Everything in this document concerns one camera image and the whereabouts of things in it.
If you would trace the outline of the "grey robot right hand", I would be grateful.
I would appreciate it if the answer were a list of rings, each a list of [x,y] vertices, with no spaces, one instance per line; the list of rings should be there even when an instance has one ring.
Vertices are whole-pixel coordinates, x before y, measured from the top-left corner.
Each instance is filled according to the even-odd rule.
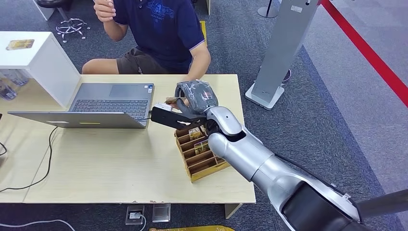
[[[212,107],[218,106],[218,99],[210,84],[201,80],[182,81],[177,83],[175,97],[188,100],[188,111],[180,111],[178,115],[187,119],[207,119]]]

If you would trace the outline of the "person's left hand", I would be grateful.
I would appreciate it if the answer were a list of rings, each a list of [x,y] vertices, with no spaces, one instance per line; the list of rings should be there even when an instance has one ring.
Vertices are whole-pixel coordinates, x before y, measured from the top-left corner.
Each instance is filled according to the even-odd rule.
[[[188,111],[189,107],[186,103],[188,103],[188,100],[185,97],[178,97],[176,99],[175,108],[180,111]]]

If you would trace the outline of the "person's right hand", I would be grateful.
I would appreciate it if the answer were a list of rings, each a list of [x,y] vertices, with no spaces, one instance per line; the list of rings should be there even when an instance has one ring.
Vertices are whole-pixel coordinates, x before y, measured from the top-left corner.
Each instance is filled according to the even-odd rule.
[[[116,16],[116,9],[112,0],[95,0],[93,8],[97,18],[103,23],[112,21]]]

